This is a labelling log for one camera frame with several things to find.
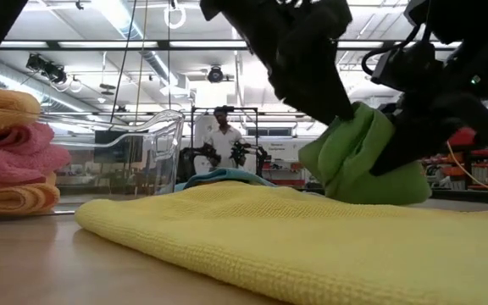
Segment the person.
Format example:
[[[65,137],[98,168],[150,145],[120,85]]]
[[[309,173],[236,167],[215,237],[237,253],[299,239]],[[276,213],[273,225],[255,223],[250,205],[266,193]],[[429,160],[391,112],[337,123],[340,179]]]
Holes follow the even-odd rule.
[[[234,160],[231,157],[232,148],[235,143],[244,143],[241,132],[232,127],[227,120],[228,108],[226,106],[217,107],[213,111],[213,116],[218,122],[218,126],[214,127],[204,138],[203,143],[211,145],[219,155],[217,158],[209,158],[211,170],[217,168],[232,168],[237,169],[243,167],[246,162],[246,157],[239,157]]]

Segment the yellow microfiber towel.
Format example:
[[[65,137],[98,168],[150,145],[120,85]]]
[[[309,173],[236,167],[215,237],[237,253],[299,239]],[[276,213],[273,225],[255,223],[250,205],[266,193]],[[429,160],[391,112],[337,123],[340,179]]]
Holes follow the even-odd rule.
[[[98,236],[295,305],[488,305],[488,211],[359,205],[236,181],[82,204]]]

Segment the black overhead light bar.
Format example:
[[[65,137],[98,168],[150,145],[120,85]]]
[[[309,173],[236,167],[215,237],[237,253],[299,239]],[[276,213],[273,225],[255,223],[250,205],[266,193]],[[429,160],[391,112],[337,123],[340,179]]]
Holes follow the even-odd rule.
[[[400,41],[390,40],[340,40],[338,48],[341,51],[368,51],[379,47],[387,47]],[[442,44],[438,41],[431,42],[436,50],[451,51],[459,47],[461,42]],[[243,40],[146,40],[130,41],[108,40],[108,41],[3,41],[0,50],[5,51],[123,51],[129,50],[247,50],[248,46]]]

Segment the red storage bin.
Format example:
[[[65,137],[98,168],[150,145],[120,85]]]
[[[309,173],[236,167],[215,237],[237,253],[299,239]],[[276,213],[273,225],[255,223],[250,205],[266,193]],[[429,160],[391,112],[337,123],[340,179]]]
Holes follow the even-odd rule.
[[[471,146],[474,145],[474,137],[476,135],[476,132],[469,128],[469,127],[463,127],[456,131],[450,138],[449,138],[449,144],[452,147],[465,147],[465,146]]]

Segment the green microfiber towel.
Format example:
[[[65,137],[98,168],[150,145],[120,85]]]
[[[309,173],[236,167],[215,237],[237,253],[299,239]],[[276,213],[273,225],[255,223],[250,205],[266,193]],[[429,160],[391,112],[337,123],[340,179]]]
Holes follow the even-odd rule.
[[[394,133],[379,110],[352,105],[354,119],[335,119],[316,140],[298,152],[299,162],[331,199],[354,204],[409,205],[431,195],[422,165],[413,161],[384,175],[370,173]]]

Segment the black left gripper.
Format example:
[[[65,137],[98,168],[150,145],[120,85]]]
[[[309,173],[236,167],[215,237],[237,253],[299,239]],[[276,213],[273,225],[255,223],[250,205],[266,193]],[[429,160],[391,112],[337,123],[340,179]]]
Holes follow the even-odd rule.
[[[274,94],[323,124],[354,110],[336,68],[338,42],[352,22],[346,0],[200,0],[207,21],[221,14],[263,63]]]

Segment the black monitor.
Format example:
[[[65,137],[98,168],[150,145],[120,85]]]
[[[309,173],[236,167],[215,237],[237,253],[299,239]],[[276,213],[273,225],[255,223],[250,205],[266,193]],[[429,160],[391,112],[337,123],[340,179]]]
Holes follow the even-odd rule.
[[[127,136],[124,131],[96,130],[95,143],[110,147],[95,147],[94,162],[98,164],[127,164],[142,161],[142,136]]]

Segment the black ceiling spotlight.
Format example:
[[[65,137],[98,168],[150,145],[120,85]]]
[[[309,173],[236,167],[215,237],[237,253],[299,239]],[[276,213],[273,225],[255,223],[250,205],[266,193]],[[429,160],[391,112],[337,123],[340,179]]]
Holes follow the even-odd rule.
[[[210,83],[220,83],[224,78],[225,75],[218,65],[213,65],[207,74],[207,80]]]
[[[30,54],[25,67],[35,73],[46,77],[54,84],[63,84],[67,81],[64,66],[42,58],[39,54]]]

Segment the red tool chest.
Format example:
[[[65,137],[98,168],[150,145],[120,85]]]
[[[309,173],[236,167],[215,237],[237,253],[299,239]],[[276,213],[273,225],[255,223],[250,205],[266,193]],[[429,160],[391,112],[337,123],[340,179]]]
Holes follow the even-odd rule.
[[[297,161],[275,159],[263,165],[262,174],[278,186],[302,187],[306,183],[304,168]]]

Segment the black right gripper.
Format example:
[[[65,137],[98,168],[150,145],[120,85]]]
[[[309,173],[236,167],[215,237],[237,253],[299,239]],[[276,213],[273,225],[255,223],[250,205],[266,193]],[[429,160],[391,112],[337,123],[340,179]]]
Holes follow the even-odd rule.
[[[488,21],[469,25],[425,23],[419,42],[435,35],[460,46],[443,63],[441,72],[415,91],[403,91],[396,110],[384,113],[394,133],[370,173],[384,175],[413,161],[439,153],[463,127],[474,131],[473,144],[488,147]]]

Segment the blue microfiber towel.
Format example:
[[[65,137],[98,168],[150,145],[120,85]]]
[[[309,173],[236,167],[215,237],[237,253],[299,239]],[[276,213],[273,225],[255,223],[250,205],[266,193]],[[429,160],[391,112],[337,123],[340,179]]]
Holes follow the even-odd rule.
[[[261,178],[258,175],[249,173],[241,169],[219,168],[206,174],[193,175],[187,182],[182,182],[175,186],[175,192],[183,191],[193,186],[198,186],[202,183],[216,183],[225,180],[235,180],[252,185],[272,186],[276,184]]]

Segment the clear plastic bin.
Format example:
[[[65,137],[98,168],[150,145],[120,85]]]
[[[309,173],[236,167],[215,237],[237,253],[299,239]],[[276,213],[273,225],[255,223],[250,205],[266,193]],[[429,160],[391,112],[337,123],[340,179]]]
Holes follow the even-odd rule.
[[[60,204],[62,197],[68,195],[137,197],[164,194],[174,189],[184,123],[181,114],[164,111],[137,126],[117,126],[94,119],[51,119],[46,116],[38,116],[33,123],[49,125],[54,132],[50,144],[66,149],[70,155],[69,163],[53,172],[56,175],[55,185],[60,191],[60,199],[52,211]],[[142,161],[127,164],[95,163],[94,148],[110,147],[115,143],[96,144],[96,130],[124,131],[127,136],[142,136]]]

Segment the black storage shelf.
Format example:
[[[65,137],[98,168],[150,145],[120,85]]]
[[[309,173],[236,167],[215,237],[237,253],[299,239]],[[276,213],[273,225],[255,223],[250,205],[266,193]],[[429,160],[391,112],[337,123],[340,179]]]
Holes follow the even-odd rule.
[[[488,191],[488,147],[452,147],[423,158],[421,164],[432,189]]]

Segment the silver air duct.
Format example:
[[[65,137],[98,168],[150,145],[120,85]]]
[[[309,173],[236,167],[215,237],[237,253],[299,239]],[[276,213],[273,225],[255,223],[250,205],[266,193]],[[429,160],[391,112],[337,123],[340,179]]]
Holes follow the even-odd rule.
[[[143,30],[135,22],[135,13],[125,0],[91,0],[91,3],[126,40],[144,41]],[[139,46],[137,52],[165,85],[178,83],[178,77],[169,70],[167,64],[155,51]]]
[[[54,102],[60,103],[76,112],[98,112],[92,105],[70,96],[67,93],[57,91],[50,85],[36,80],[32,75],[27,75],[12,69],[0,62],[0,82],[8,89],[27,92],[39,101],[43,97],[50,97]]]

